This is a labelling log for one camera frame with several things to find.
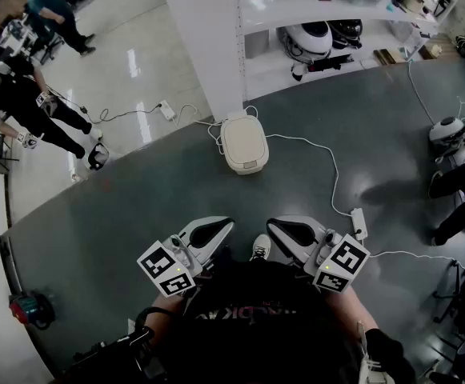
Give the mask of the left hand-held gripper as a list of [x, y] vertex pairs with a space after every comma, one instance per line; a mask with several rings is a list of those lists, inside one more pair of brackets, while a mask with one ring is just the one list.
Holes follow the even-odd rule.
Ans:
[[137, 263], [162, 296], [181, 294], [210, 270], [234, 227], [234, 219], [226, 216], [195, 219], [164, 241], [154, 242]]

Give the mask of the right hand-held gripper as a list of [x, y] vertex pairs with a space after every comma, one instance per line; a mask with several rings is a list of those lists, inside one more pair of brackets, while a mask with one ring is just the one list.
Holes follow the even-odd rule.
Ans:
[[355, 237], [327, 229], [307, 216], [270, 218], [267, 233], [318, 290], [344, 293], [370, 257]]

